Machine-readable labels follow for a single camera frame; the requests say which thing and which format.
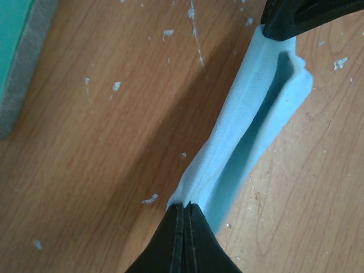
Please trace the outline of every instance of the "towel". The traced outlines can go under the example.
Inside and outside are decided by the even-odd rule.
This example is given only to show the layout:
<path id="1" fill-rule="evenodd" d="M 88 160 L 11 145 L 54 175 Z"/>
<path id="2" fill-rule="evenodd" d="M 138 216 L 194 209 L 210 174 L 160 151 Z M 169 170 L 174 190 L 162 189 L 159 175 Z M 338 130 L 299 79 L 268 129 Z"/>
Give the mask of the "towel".
<path id="1" fill-rule="evenodd" d="M 183 173 L 171 204 L 198 204 L 217 233 L 246 176 L 311 92 L 296 38 L 253 35 L 207 142 Z"/>

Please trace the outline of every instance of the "wood grain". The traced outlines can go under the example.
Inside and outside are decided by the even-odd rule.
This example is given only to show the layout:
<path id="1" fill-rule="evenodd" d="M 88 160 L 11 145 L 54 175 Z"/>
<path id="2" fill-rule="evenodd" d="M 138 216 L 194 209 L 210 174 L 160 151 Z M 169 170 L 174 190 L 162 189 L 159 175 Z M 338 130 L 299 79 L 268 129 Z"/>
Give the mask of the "wood grain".
<path id="1" fill-rule="evenodd" d="M 16 129 L 0 140 L 1 272 L 124 272 L 145 248 L 209 136 L 264 1 L 196 0 L 204 66 L 190 6 L 60 2 Z M 364 272 L 363 15 L 298 38 L 315 88 L 218 235 L 245 273 Z"/>

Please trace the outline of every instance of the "blue cloth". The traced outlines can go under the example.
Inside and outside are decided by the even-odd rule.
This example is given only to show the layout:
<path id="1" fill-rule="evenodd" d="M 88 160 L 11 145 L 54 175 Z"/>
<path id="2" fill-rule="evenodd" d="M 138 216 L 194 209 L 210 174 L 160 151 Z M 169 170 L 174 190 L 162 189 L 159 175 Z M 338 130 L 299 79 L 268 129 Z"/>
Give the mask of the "blue cloth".
<path id="1" fill-rule="evenodd" d="M 200 206 L 217 233 L 246 176 L 311 92 L 313 77 L 296 38 L 254 33 L 208 141 L 186 169 L 168 206 Z"/>

